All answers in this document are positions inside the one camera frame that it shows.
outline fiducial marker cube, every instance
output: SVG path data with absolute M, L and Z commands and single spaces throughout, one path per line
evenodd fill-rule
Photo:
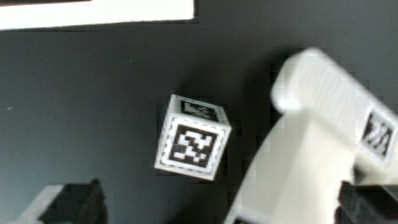
M 154 168 L 213 180 L 229 133 L 223 108 L 172 95 Z

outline black surface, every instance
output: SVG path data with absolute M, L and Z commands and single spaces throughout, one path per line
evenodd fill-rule
M 396 12 L 396 1 L 202 0 L 193 23 L 1 32 L 0 223 L 44 185 L 92 177 L 112 224 L 222 223 L 291 53 L 319 47 L 398 110 Z M 215 182 L 152 169 L 170 93 L 225 106 Z
M 44 224 L 104 224 L 104 195 L 101 184 L 67 184 L 39 217 Z

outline black object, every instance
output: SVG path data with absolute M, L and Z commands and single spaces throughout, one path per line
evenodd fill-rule
M 39 220 L 44 224 L 106 224 L 104 195 L 99 180 L 67 184 Z
M 398 186 L 353 186 L 343 182 L 337 224 L 398 224 Z

